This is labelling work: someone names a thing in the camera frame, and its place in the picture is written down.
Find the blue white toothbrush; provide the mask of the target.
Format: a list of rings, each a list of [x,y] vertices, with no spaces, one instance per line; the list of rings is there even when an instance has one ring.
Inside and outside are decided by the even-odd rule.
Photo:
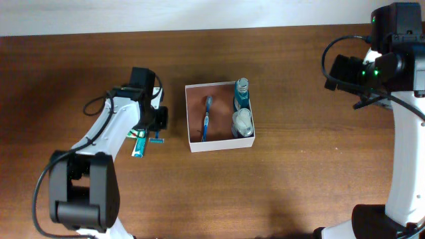
[[[207,96],[206,113],[205,113],[204,124],[203,124],[203,135],[201,138],[202,142],[205,142],[207,140],[207,131],[208,131],[208,125],[209,125],[209,111],[212,106],[212,102],[213,102],[213,97]]]

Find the blue hand soap pump bottle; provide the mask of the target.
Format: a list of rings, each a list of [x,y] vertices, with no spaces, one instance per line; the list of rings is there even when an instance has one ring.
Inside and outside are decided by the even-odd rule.
[[[250,137],[254,133],[251,111],[242,108],[232,115],[232,134],[234,138]]]

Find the teal mouthwash bottle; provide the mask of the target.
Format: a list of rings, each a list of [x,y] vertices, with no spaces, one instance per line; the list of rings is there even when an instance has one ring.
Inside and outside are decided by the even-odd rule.
[[[242,108],[249,108],[249,81],[246,78],[240,78],[234,85],[234,111]]]

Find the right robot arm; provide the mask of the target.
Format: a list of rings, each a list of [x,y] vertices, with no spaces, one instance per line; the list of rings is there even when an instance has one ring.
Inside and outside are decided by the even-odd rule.
[[[322,68],[325,88],[360,98],[358,110],[379,104],[393,112],[394,160],[385,204],[358,204],[351,218],[316,228],[313,237],[424,237],[424,33],[421,6],[394,2],[371,13],[372,31],[364,59],[337,55]]]

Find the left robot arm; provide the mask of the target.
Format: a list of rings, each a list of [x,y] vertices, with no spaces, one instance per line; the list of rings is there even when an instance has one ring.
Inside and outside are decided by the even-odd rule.
[[[55,151],[48,165],[50,219],[79,238],[132,238],[118,218],[120,193],[114,160],[133,129],[166,129],[168,109],[154,71],[134,67],[127,84],[100,99],[97,120],[68,151]]]

